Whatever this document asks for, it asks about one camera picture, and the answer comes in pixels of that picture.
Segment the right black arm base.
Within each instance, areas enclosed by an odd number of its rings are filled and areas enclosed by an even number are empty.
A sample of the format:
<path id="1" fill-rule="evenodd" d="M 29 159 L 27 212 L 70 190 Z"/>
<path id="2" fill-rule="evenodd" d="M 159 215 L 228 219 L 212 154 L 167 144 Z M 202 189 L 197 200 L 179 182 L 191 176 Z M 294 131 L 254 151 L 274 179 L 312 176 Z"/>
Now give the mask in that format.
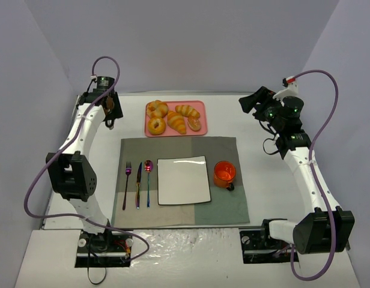
<path id="1" fill-rule="evenodd" d="M 299 262 L 297 252 L 291 252 L 289 243 L 270 237 L 271 221 L 272 219 L 265 219 L 260 226 L 239 229 L 244 264 L 288 263 L 290 257 Z"/>

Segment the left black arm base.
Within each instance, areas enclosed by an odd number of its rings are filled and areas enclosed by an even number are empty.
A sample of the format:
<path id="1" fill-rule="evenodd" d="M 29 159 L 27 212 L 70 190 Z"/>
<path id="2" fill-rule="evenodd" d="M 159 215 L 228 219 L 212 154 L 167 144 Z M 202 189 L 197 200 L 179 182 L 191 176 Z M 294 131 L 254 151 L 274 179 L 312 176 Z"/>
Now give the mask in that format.
<path id="1" fill-rule="evenodd" d="M 74 267 L 129 267 L 132 245 L 132 237 L 122 233 L 106 232 L 102 235 L 92 235 L 81 231 Z"/>

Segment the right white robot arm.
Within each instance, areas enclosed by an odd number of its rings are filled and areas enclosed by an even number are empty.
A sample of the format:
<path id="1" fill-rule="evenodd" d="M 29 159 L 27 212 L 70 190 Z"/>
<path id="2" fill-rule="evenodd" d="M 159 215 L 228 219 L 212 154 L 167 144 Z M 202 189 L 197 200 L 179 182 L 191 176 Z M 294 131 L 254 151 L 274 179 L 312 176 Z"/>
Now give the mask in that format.
<path id="1" fill-rule="evenodd" d="M 265 237 L 293 244 L 300 254 L 342 252 L 353 229 L 354 216 L 341 208 L 323 179 L 310 150 L 311 140 L 302 129 L 304 102 L 297 93 L 296 80 L 288 78 L 279 92 L 262 86 L 239 99 L 244 113 L 267 123 L 265 130 L 274 135 L 276 152 L 290 168 L 305 207 L 305 217 L 299 223 L 264 220 Z"/>

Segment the golden bagel bread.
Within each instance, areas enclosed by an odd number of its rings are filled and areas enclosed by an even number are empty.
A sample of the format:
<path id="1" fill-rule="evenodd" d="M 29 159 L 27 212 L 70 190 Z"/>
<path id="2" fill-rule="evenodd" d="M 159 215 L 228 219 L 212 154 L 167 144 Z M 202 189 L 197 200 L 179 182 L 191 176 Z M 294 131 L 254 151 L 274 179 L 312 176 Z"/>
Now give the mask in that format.
<path id="1" fill-rule="evenodd" d="M 152 135 L 163 134 L 166 130 L 166 122 L 161 117 L 153 117 L 148 121 L 148 131 Z"/>

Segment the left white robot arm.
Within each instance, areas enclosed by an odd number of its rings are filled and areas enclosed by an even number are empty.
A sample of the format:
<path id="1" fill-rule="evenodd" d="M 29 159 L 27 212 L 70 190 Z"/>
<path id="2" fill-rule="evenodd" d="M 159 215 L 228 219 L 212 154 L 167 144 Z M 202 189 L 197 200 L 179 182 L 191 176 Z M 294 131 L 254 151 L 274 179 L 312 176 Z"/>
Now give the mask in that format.
<path id="1" fill-rule="evenodd" d="M 96 87 L 80 97 L 73 126 L 60 147 L 61 155 L 53 159 L 55 154 L 49 153 L 46 161 L 50 163 L 47 170 L 53 191 L 74 207 L 80 215 L 83 231 L 89 236 L 103 236 L 109 221 L 94 194 L 97 175 L 88 156 L 100 124 L 104 122 L 111 129 L 123 114 L 114 91 L 115 79 L 98 76 L 92 81 Z"/>

